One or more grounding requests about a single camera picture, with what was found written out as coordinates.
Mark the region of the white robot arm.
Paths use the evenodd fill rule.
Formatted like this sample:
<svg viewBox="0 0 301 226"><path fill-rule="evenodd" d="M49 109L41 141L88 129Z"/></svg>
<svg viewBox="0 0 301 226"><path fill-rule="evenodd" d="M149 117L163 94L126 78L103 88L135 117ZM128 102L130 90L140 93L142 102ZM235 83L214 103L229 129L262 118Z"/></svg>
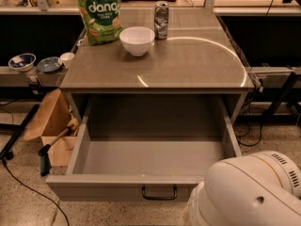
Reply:
<svg viewBox="0 0 301 226"><path fill-rule="evenodd" d="M213 164L191 193L184 226L301 226L301 171L263 151Z"/></svg>

